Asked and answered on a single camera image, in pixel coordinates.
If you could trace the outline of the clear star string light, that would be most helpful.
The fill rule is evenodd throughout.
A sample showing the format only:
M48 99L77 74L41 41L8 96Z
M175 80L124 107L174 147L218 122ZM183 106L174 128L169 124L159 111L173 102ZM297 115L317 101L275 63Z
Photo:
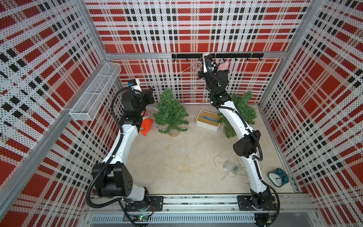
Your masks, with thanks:
M171 90L173 98L184 105L209 102L206 82L198 76L202 70L198 59L162 59L158 67L154 95L157 102L161 101L166 89Z

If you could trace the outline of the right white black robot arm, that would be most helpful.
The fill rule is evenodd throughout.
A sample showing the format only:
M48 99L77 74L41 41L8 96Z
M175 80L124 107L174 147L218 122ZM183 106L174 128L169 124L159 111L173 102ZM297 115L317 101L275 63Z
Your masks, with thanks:
M198 77L206 81L210 92L210 103L228 120L234 129L238 141L233 145L237 156L241 157L250 181L251 202L256 210L276 206L280 211L280 201L276 190L268 185L262 176L259 162L263 160L259 143L261 133L254 130L237 110L232 98L226 92L229 71L210 71L209 68L199 71Z

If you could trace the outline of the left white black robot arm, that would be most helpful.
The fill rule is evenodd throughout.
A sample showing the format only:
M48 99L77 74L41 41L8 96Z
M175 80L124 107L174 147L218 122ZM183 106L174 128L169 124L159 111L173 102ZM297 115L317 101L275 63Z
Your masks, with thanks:
M152 88L145 91L123 88L113 97L111 115L119 131L109 154L92 168L93 180L86 192L89 207L100 209L123 201L133 204L139 210L149 207L148 189L133 182L127 169L127 160L140 132L146 106L153 103Z

